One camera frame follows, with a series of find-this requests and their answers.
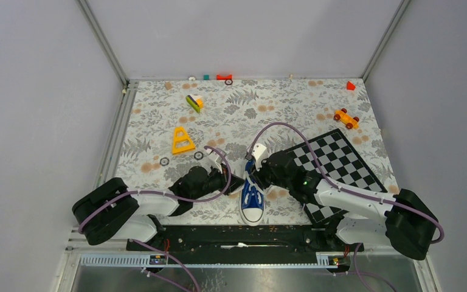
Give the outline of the white shoelace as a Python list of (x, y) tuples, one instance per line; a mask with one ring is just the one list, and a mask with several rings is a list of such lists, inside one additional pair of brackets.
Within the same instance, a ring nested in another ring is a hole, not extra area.
[(254, 160), (249, 160), (244, 168), (244, 186), (241, 190), (241, 210), (265, 208), (264, 190), (256, 182), (252, 172), (255, 170)]

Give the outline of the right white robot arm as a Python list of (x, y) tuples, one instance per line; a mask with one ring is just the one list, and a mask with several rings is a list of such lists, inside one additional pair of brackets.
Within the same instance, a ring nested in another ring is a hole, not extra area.
[(424, 260), (441, 227), (437, 217), (411, 190), (374, 192), (333, 181), (316, 169), (298, 166), (284, 151), (255, 158), (255, 179), (262, 188), (288, 190), (306, 206), (312, 223), (340, 215), (326, 226), (324, 241), (334, 251), (346, 244), (391, 246), (414, 260)]

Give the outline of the blue canvas sneaker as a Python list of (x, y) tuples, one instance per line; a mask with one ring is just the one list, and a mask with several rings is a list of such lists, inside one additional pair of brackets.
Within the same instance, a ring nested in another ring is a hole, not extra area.
[(255, 160), (249, 160), (244, 167), (244, 184), (240, 196), (240, 215), (249, 226), (261, 223), (265, 211), (264, 192), (255, 182), (251, 171), (255, 169)]

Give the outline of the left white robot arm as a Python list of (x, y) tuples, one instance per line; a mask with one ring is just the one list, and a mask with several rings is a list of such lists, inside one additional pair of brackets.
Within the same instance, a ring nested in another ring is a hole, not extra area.
[(112, 178), (72, 206), (78, 231), (91, 246), (110, 239), (138, 239), (150, 250), (164, 244), (157, 215), (175, 217), (189, 211), (206, 196), (230, 195), (244, 179), (225, 164), (205, 169), (192, 167), (165, 190), (129, 190), (122, 178)]

